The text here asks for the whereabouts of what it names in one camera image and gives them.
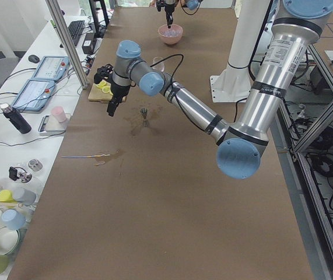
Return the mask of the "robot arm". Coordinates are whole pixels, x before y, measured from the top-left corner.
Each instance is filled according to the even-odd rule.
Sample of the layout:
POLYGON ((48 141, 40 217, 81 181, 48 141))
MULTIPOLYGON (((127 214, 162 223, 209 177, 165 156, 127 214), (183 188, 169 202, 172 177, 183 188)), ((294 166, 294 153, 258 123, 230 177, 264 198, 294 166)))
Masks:
POLYGON ((281 1, 272 26, 269 50, 253 82, 239 119, 229 124, 203 104, 171 74, 152 69, 131 40, 119 43, 108 81, 113 116, 132 84, 148 96, 163 95, 218 145, 216 162, 229 177, 246 179, 259 168, 268 144, 267 131, 284 98, 306 48, 316 43, 333 12, 333 1, 281 1))
POLYGON ((164 10, 166 13, 166 21, 167 21, 167 27, 171 28, 171 25, 173 24, 173 13, 175 10, 175 7, 177 6, 177 3, 181 3, 182 8, 188 8, 189 10, 193 11, 195 9, 198 9, 201 2, 199 0, 187 0, 187 1, 175 1, 175 0, 165 0, 164 2, 164 10))

